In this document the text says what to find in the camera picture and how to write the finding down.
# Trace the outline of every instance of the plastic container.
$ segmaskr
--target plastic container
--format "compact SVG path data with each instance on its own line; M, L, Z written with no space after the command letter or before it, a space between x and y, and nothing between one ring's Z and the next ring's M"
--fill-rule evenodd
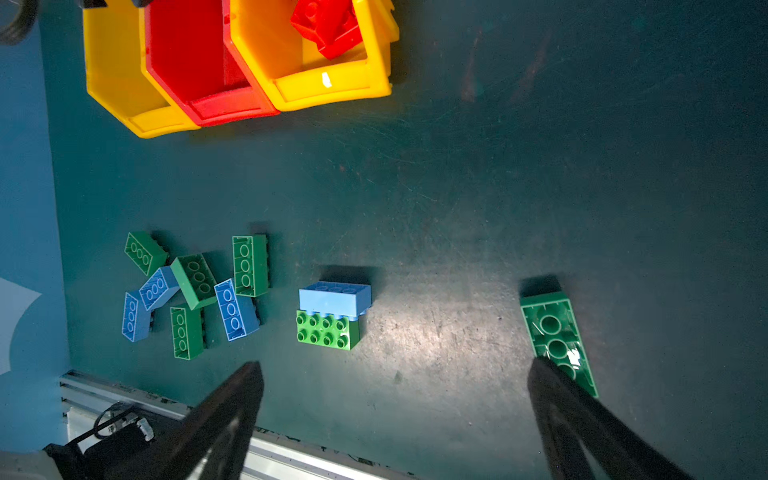
M141 138L198 127L141 72L139 9L131 0L107 0L83 10L88 93Z
M162 0L140 13L147 75L201 127L279 111L223 45L221 0Z
M333 60L291 25L296 0L223 0L224 41L281 111L392 93L389 44L400 32L391 0L353 0L362 43Z

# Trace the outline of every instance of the work surface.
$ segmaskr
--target work surface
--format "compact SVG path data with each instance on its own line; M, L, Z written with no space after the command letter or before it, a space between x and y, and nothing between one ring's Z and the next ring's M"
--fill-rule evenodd
M74 2L46 2L73 367L196 404L259 360L265 429L424 478L548 478L519 300L559 283L611 411L698 478L763 477L764 18L641 5L396 2L391 97L147 141L88 97ZM231 236L268 233L261 329L228 343L207 307L186 362L163 308L128 342L142 229L221 280ZM372 284L351 352L296 341L321 278Z

